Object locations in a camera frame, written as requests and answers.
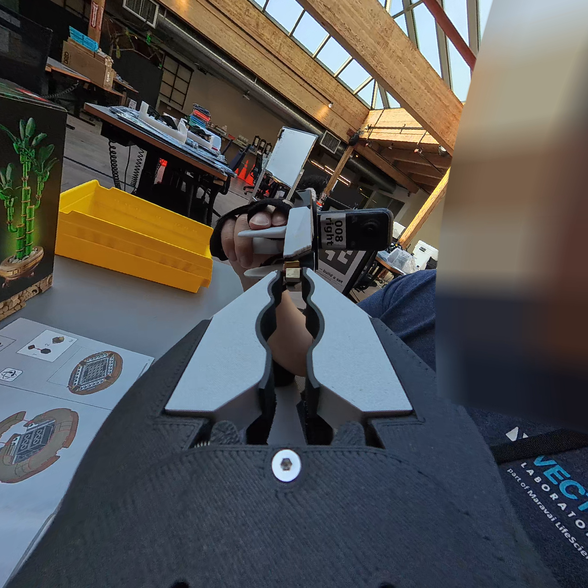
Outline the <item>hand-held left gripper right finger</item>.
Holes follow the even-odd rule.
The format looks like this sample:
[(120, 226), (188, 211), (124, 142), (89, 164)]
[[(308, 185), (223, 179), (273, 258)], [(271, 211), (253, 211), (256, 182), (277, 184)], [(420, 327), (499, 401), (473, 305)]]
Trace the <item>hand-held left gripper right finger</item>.
[(306, 356), (301, 410), (310, 445), (329, 445), (346, 422), (407, 416), (413, 407), (370, 316), (311, 269), (302, 269)]

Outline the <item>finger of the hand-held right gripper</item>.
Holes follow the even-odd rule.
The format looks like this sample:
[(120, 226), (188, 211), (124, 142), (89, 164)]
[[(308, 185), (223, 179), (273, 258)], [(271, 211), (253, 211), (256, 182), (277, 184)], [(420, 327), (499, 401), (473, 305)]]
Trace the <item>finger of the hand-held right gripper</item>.
[(292, 208), (284, 237), (283, 258), (294, 261), (313, 254), (314, 213), (312, 208)]

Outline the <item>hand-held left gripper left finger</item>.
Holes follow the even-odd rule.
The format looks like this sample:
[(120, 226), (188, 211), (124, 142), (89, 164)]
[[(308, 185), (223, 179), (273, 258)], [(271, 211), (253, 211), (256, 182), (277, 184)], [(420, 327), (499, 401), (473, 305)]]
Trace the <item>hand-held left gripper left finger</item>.
[(276, 397), (269, 337), (283, 292), (272, 271), (210, 320), (165, 406), (166, 413), (231, 421), (266, 445)]

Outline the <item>lego instruction booklet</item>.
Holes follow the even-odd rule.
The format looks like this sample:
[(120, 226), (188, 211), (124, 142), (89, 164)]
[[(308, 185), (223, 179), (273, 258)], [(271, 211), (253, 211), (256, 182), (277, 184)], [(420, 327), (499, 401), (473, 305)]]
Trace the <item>lego instruction booklet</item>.
[(1, 329), (1, 587), (51, 524), (107, 416), (152, 362), (24, 318)]

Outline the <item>black bamboo lego box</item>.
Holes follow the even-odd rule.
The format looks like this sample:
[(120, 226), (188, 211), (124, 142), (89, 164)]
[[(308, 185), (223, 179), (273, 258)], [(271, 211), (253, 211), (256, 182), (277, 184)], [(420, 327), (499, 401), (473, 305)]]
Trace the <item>black bamboo lego box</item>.
[(67, 116), (1, 80), (1, 319), (52, 286)]

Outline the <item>person's right hand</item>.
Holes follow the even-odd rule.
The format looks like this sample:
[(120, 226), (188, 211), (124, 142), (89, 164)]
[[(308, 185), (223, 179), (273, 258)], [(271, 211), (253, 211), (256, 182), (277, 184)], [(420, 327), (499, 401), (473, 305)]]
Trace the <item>person's right hand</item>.
[(221, 241), (224, 255), (227, 256), (231, 267), (238, 275), (243, 291), (251, 288), (256, 279), (245, 276), (246, 270), (257, 268), (270, 259), (272, 254), (254, 254), (253, 239), (239, 236), (239, 233), (246, 230), (261, 231), (270, 227), (284, 226), (288, 217), (275, 207), (256, 213), (251, 220), (247, 214), (241, 214), (236, 219), (228, 219), (221, 231)]

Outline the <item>black white tag sign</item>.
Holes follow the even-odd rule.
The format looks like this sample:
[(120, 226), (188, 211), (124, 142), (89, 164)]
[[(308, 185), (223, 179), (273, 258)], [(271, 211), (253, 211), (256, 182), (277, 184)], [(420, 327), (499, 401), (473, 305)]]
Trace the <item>black white tag sign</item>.
[(315, 270), (344, 296), (349, 295), (365, 267), (373, 263), (375, 251), (319, 250), (318, 267)]

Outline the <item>white rolling whiteboard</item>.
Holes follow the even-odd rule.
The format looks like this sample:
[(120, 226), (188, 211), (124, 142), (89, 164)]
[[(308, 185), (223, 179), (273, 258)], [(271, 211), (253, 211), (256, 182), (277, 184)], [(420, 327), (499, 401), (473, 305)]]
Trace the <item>white rolling whiteboard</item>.
[(316, 134), (282, 127), (272, 153), (263, 163), (249, 202), (257, 200), (256, 194), (265, 173), (268, 173), (279, 185), (285, 186), (284, 190), (289, 189), (285, 199), (290, 200), (303, 175), (305, 163), (317, 138)]

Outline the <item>wooden top workbench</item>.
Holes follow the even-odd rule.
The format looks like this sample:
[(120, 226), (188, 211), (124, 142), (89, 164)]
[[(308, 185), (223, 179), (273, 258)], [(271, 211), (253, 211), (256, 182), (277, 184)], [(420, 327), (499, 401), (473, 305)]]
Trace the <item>wooden top workbench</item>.
[[(227, 194), (236, 175), (224, 156), (193, 142), (181, 144), (143, 122), (129, 107), (86, 103), (85, 111), (102, 121), (101, 135), (109, 141), (115, 187), (129, 188), (137, 197), (211, 225), (218, 194)], [(116, 145), (137, 146), (139, 155), (131, 179), (118, 166)]]

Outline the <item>stacked yellow plastic bins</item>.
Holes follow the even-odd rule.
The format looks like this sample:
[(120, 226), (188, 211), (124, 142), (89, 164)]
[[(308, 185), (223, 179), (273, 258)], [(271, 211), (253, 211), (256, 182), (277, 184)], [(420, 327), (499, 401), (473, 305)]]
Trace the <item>stacked yellow plastic bins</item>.
[(210, 226), (91, 180), (60, 195), (55, 253), (196, 293), (212, 277)]

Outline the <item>white plastic fixture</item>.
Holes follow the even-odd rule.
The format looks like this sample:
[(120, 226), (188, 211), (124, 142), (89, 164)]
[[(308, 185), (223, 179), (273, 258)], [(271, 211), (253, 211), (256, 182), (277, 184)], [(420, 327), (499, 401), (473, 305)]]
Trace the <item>white plastic fixture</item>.
[(152, 128), (157, 129), (159, 132), (172, 137), (181, 144), (186, 143), (187, 126), (184, 119), (179, 119), (179, 121), (176, 122), (168, 115), (161, 115), (160, 118), (154, 118), (149, 114), (148, 103), (144, 101), (141, 102), (138, 116), (143, 122)]

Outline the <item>person's blue shirt torso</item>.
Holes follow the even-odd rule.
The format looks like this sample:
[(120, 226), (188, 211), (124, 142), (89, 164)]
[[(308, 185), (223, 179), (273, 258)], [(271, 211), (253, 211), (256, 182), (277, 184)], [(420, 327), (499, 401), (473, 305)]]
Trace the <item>person's blue shirt torso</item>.
[[(436, 269), (393, 278), (359, 302), (436, 369)], [(560, 587), (587, 587), (587, 447), (499, 464), (513, 509)]]

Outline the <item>cardboard box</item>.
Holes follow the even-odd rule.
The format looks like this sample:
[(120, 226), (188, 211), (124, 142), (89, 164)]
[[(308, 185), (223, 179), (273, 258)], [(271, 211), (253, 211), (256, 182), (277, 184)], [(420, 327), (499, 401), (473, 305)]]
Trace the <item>cardboard box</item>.
[(116, 76), (113, 63), (114, 60), (100, 50), (91, 51), (72, 39), (63, 41), (62, 64), (101, 88), (112, 89)]

